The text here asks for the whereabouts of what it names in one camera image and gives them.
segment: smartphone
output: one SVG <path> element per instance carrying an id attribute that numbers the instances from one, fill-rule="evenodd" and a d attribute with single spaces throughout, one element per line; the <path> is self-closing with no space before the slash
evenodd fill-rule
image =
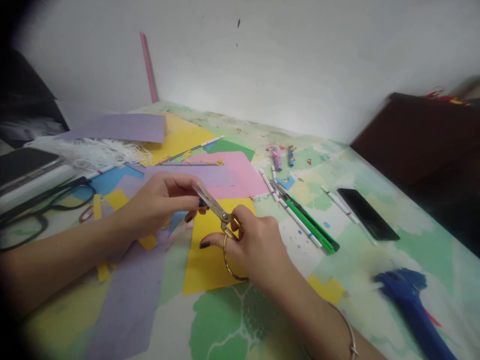
<path id="1" fill-rule="evenodd" d="M 400 236 L 357 190 L 339 188 L 337 191 L 376 240 L 400 240 Z"/>
<path id="2" fill-rule="evenodd" d="M 0 196 L 38 178 L 65 162 L 57 154 L 23 147 L 0 156 Z"/>

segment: gold scissors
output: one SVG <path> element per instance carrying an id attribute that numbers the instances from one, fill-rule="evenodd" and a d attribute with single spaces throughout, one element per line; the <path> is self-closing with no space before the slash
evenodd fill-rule
<path id="1" fill-rule="evenodd" d="M 227 261 L 227 238 L 231 238 L 235 241 L 240 241 L 240 239 L 234 234 L 234 232 L 230 230 L 228 225 L 231 222 L 234 222 L 238 227 L 238 229 L 243 232 L 244 230 L 239 220 L 234 214 L 226 212 L 223 209 L 223 207 L 217 202 L 217 200 L 215 200 L 213 196 L 210 195 L 209 192 L 206 189 L 204 189 L 199 183 L 194 185 L 193 189 L 196 191 L 198 196 L 205 202 L 206 206 L 208 206 L 210 210 L 212 210 L 213 213 L 217 215 L 221 221 L 220 228 L 225 233 L 225 237 L 223 238 L 223 261 L 225 261 L 226 269 L 228 270 L 230 275 L 232 275 L 236 280 L 239 280 L 239 281 L 248 280 L 249 279 L 248 277 L 241 277 L 236 275 L 230 269 L 229 263 Z"/>

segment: pink rod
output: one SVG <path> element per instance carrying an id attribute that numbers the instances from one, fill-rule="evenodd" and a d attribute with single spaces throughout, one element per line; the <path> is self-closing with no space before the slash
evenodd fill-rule
<path id="1" fill-rule="evenodd" d="M 140 33 L 141 46 L 143 48 L 143 57 L 145 58 L 146 76 L 148 77 L 148 85 L 150 86 L 151 102 L 156 103 L 159 100 L 157 95 L 157 88 L 155 87 L 154 70 L 152 68 L 152 61 L 150 60 L 149 44 L 147 37 L 143 32 Z"/>

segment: hand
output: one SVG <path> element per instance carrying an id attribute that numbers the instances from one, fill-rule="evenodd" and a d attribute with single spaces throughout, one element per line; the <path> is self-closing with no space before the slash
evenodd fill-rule
<path id="1" fill-rule="evenodd" d="M 199 209 L 205 204 L 193 189 L 197 183 L 205 186 L 194 175 L 156 173 L 126 205 L 113 213 L 116 226 L 133 241 L 155 233 L 176 212 L 188 211 L 185 221 L 190 222 L 197 210 L 205 214 L 205 209 Z"/>
<path id="2" fill-rule="evenodd" d="M 233 214 L 244 232 L 239 230 L 240 241 L 227 239 L 226 251 L 257 287 L 271 294 L 283 286 L 285 276 L 295 269 L 280 236 L 279 223 L 271 216 L 256 217 L 243 205 L 237 206 Z M 234 222 L 231 227 L 233 231 L 238 230 Z M 223 249 L 224 237 L 223 232 L 207 235 L 200 242 L 200 248 L 214 245 Z"/>

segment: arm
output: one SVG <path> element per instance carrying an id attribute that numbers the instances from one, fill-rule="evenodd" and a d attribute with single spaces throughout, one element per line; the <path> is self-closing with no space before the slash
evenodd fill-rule
<path id="1" fill-rule="evenodd" d="M 24 316 L 81 275 L 154 234 L 175 212 L 199 209 L 193 175 L 159 172 L 111 216 L 85 223 L 0 256 L 5 290 Z"/>
<path id="2" fill-rule="evenodd" d="M 352 338 L 342 315 L 312 289 L 285 250 L 275 218 L 255 217 L 244 206 L 234 211 L 244 233 L 241 241 L 227 240 L 230 257 L 249 279 L 267 293 L 295 325 L 313 359 L 351 359 Z M 200 243 L 223 247 L 224 234 L 213 233 Z M 354 330 L 357 359 L 384 360 L 380 352 Z"/>

